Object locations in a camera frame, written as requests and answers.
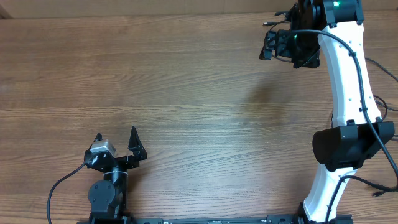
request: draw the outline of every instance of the wooden surface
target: wooden surface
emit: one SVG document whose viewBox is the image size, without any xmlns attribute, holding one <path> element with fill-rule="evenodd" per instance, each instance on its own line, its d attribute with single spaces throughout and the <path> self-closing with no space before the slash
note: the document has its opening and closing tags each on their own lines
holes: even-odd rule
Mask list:
<svg viewBox="0 0 398 224">
<path fill-rule="evenodd" d="M 0 223 L 46 223 L 51 186 L 97 132 L 126 155 L 137 127 L 148 160 L 129 172 L 136 217 L 294 213 L 317 162 L 312 135 L 332 109 L 325 59 L 295 70 L 260 61 L 267 14 L 1 20 Z M 365 54 L 398 74 L 398 13 L 366 13 Z M 398 107 L 398 83 L 368 64 L 373 93 Z M 388 120 L 398 123 L 390 112 Z M 397 143 L 387 148 L 398 161 Z M 394 185 L 380 152 L 357 173 Z M 53 223 L 90 213 L 83 169 L 53 195 Z M 357 223 L 396 223 L 398 194 L 350 181 L 338 207 Z"/>
<path fill-rule="evenodd" d="M 289 10 L 297 0 L 0 0 L 6 18 L 220 14 Z M 364 10 L 395 10 L 396 0 L 361 0 Z"/>
</svg>

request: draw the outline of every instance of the wooden table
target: wooden table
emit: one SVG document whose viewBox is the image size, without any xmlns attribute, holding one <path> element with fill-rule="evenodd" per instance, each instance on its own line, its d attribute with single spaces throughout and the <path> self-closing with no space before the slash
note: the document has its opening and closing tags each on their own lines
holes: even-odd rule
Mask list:
<svg viewBox="0 0 398 224">
<path fill-rule="evenodd" d="M 272 14 L 0 21 L 0 223 L 46 223 L 51 186 L 97 132 L 128 154 L 137 127 L 148 159 L 129 172 L 136 217 L 294 213 L 332 109 L 326 62 L 293 69 L 259 52 Z M 365 54 L 398 74 L 398 13 L 366 13 Z M 398 83 L 372 64 L 373 93 L 398 107 Z M 388 120 L 398 123 L 390 112 Z M 398 161 L 398 145 L 387 148 Z M 382 152 L 358 176 L 396 183 Z M 90 213 L 102 178 L 83 169 L 52 198 L 53 223 Z M 396 223 L 398 194 L 350 181 L 338 207 L 357 223 Z"/>
</svg>

